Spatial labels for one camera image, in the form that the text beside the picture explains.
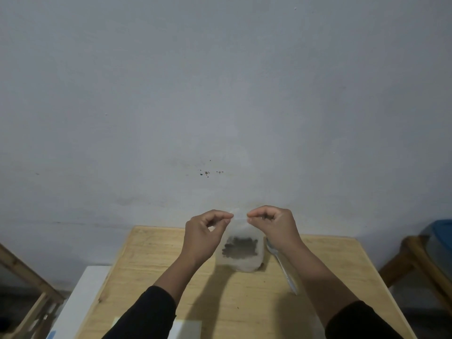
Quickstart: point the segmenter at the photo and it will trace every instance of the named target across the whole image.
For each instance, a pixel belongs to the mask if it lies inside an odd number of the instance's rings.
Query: blue lid
[[[432,231],[441,245],[452,253],[452,220],[437,220],[433,222]]]

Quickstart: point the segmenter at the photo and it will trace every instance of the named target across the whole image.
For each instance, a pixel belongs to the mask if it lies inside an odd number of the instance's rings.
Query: finger
[[[259,217],[248,218],[247,222],[265,234],[267,234],[268,227],[272,225],[272,222],[269,219],[262,219]]]
[[[221,237],[223,236],[223,233],[225,232],[226,227],[229,225],[229,223],[230,223],[230,219],[220,220],[215,225],[215,229],[212,232],[221,239]]]
[[[201,222],[205,225],[214,225],[222,219],[231,219],[234,214],[223,210],[212,209],[200,215]]]
[[[250,218],[257,216],[268,216],[270,218],[276,217],[281,213],[281,209],[274,206],[262,206],[253,210],[250,210],[246,215]]]

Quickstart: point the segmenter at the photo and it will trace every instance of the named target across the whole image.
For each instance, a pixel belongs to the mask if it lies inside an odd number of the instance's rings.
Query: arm
[[[213,255],[233,216],[225,211],[211,210],[191,218],[185,224],[179,257],[103,338],[167,338],[185,287],[198,268]],[[211,226],[215,226],[212,231],[209,230]]]
[[[401,338],[373,310],[360,302],[347,286],[302,242],[288,209],[263,206],[250,211],[248,222],[267,235],[272,244],[297,270],[315,312],[326,328],[327,338]]]

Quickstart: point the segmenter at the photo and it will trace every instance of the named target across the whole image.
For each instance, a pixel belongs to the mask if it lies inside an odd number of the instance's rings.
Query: hand
[[[215,252],[233,216],[226,211],[210,210],[192,217],[185,224],[184,245],[180,255],[200,267]],[[210,231],[210,226],[215,226],[215,229]]]
[[[262,206],[251,210],[247,216],[248,222],[259,228],[285,256],[298,248],[306,248],[289,209]]]

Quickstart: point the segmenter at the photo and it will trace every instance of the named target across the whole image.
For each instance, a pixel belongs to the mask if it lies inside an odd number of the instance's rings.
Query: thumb
[[[215,233],[220,239],[223,236],[223,233],[226,231],[226,227],[229,225],[230,219],[223,219],[217,222],[215,225],[215,229],[212,233]]]
[[[262,219],[261,217],[248,218],[248,223],[254,227],[260,229],[263,233],[267,234],[267,229],[270,224],[268,219]]]

